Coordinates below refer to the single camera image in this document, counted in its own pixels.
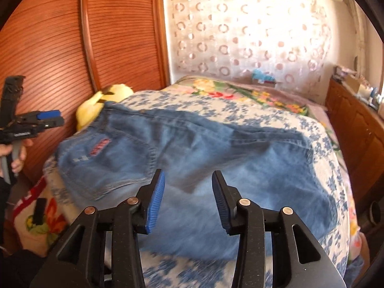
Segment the blue denim jeans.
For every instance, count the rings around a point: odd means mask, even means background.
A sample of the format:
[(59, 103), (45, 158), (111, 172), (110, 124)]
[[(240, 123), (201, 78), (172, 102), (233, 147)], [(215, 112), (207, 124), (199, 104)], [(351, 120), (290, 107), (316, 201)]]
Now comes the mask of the blue denim jeans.
[(335, 199), (317, 178), (302, 132), (222, 124), (190, 112), (104, 107), (55, 154), (67, 190), (80, 208), (114, 207), (165, 174), (157, 225), (142, 249), (193, 259), (232, 260), (238, 240), (226, 234), (211, 187), (214, 171), (259, 206), (291, 207), (315, 237), (335, 228)]

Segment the yellow Pikachu plush toy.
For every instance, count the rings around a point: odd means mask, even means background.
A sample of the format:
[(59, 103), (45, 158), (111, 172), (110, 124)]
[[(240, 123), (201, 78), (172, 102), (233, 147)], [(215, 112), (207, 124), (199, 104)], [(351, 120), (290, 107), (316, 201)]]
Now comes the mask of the yellow Pikachu plush toy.
[(106, 102), (120, 103), (133, 93), (134, 91), (125, 84), (113, 84), (95, 93), (76, 111), (77, 131), (81, 131), (94, 121)]

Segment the wooden louvered wardrobe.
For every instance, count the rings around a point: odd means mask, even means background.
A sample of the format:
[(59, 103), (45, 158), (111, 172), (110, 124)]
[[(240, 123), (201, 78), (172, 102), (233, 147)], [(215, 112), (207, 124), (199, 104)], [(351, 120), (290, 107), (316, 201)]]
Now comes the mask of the wooden louvered wardrobe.
[(169, 84), (162, 0), (1, 0), (1, 77), (24, 75), (20, 113), (58, 109), (63, 127), (29, 149), (24, 174), (76, 130), (78, 106), (112, 84), (135, 91)]

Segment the colourful floral bed sheet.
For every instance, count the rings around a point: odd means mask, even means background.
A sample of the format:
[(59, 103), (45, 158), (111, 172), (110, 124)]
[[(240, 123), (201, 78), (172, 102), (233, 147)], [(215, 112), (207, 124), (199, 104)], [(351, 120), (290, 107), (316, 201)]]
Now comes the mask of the colourful floral bed sheet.
[(321, 244), (334, 264), (351, 264), (360, 256), (360, 231), (348, 170), (325, 107), (304, 97), (266, 86), (230, 83), (211, 78), (182, 77), (170, 86), (179, 94), (207, 98), (193, 112), (232, 124), (294, 129), (312, 141), (314, 166), (321, 183), (338, 206), (336, 227)]

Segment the cardboard box with teal cloth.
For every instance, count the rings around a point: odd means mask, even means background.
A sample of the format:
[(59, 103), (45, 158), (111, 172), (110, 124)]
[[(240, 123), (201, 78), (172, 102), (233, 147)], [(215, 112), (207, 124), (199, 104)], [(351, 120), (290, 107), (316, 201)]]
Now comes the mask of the cardboard box with teal cloth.
[(276, 85), (276, 80), (272, 75), (268, 73), (263, 73), (259, 69), (255, 69), (251, 74), (251, 81), (254, 85), (268, 86), (274, 88)]

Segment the wooden side cabinet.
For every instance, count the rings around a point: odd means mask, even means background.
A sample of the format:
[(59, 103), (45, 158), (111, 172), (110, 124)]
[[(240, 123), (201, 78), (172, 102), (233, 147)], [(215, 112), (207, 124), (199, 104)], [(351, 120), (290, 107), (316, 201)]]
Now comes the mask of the wooden side cabinet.
[(383, 198), (383, 120), (331, 79), (327, 115), (340, 144), (358, 213)]

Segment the circle patterned sheer curtain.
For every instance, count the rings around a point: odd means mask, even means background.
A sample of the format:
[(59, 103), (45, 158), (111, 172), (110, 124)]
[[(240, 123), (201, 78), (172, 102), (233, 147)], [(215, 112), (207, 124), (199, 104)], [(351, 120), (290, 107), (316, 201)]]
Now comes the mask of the circle patterned sheer curtain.
[(314, 100), (325, 94), (332, 25), (322, 0), (167, 0), (174, 76), (253, 83)]

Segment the cardboard box on cabinet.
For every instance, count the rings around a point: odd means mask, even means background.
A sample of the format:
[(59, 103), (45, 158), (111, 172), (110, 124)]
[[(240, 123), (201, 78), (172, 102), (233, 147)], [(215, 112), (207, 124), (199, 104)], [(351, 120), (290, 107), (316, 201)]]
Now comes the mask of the cardboard box on cabinet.
[(349, 86), (354, 94), (358, 94), (361, 87), (364, 87), (363, 81), (354, 75), (347, 75), (345, 77), (345, 84)]

